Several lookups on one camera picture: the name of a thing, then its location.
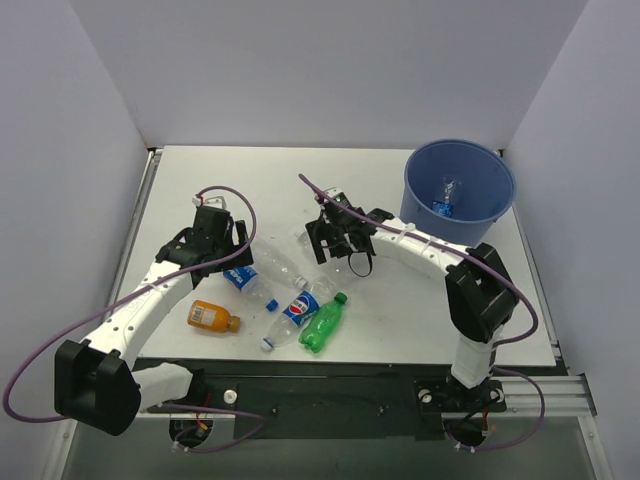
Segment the clear bottle white cap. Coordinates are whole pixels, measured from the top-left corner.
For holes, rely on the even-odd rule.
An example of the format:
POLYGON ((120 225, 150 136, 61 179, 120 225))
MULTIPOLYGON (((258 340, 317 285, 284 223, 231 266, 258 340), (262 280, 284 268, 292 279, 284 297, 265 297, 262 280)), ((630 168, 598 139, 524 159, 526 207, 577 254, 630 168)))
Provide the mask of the clear bottle white cap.
POLYGON ((294 236, 304 252, 305 259, 320 273, 326 275, 336 286, 346 288, 357 280, 357 276, 351 271, 345 259, 329 259, 325 263, 319 264, 309 234, 305 229, 297 231, 294 236))

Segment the green plastic bottle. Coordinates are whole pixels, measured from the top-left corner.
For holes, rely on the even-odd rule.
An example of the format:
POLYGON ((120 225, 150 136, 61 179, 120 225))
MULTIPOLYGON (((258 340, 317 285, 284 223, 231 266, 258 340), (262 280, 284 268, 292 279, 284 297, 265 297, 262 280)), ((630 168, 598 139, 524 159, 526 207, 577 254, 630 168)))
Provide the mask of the green plastic bottle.
POLYGON ((299 335, 299 343, 314 354, 320 353, 330 336, 339 325, 348 297, 338 292, 334 298, 325 303, 311 318, 309 324, 299 335))

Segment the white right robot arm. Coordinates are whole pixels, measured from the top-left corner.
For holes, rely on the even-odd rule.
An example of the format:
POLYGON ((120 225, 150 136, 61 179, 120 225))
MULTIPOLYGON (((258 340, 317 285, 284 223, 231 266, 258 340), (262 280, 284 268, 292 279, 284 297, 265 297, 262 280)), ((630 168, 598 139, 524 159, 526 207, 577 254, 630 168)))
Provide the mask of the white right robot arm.
POLYGON ((446 394, 453 406, 472 407, 482 398, 497 338, 518 304, 502 283, 508 274, 495 249, 486 243, 477 248, 450 244, 382 209, 365 213, 342 192, 315 200, 319 217, 305 228, 319 264, 355 254, 369 261, 381 256, 444 279, 449 315, 459 332, 446 394))

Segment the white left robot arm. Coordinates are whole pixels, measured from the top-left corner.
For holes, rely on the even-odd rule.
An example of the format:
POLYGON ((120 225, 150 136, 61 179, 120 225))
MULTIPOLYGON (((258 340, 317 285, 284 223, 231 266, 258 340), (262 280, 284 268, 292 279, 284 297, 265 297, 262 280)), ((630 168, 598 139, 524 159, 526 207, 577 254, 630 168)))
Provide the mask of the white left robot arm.
POLYGON ((204 384, 185 367, 162 363, 135 370, 142 347, 164 318, 211 274, 252 262, 244 221, 235 221, 222 197, 197 206, 192 226, 161 247, 136 289, 79 342, 66 340, 54 357, 54 409, 110 435, 136 415, 172 401, 200 408, 204 384))

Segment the small blue label water bottle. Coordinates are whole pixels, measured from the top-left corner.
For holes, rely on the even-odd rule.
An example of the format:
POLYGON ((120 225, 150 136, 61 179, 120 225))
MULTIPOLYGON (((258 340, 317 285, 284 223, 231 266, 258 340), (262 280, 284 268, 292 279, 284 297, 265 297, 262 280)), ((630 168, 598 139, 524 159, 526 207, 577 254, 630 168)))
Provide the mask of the small blue label water bottle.
POLYGON ((434 192, 431 210, 439 216, 451 218, 459 193, 460 182, 451 177, 444 177, 434 192))

